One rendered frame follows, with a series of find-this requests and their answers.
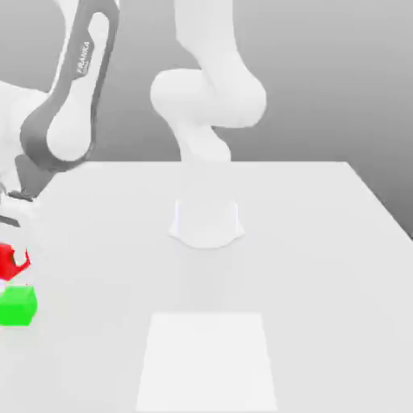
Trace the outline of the small green cube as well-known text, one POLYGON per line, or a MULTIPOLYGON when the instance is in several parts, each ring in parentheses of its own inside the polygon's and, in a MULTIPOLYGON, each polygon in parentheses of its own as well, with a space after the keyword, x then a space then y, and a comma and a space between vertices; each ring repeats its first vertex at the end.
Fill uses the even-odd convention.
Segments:
POLYGON ((0 326, 27 327, 37 312, 35 288, 10 285, 0 294, 0 326))

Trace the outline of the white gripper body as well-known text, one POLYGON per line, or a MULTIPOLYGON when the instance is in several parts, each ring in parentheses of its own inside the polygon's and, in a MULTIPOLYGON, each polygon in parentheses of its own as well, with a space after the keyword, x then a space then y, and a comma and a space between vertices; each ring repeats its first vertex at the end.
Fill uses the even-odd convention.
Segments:
POLYGON ((39 247, 35 204, 15 198, 0 201, 0 240, 32 250, 39 247))

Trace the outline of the small red cube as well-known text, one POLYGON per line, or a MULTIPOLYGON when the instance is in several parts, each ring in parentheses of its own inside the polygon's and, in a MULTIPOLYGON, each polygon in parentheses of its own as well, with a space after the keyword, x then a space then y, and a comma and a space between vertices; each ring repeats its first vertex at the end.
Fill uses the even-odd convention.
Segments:
POLYGON ((15 250, 9 244, 0 243, 0 279, 9 282, 31 265, 28 251, 25 251, 26 260, 22 265, 15 262, 15 250))

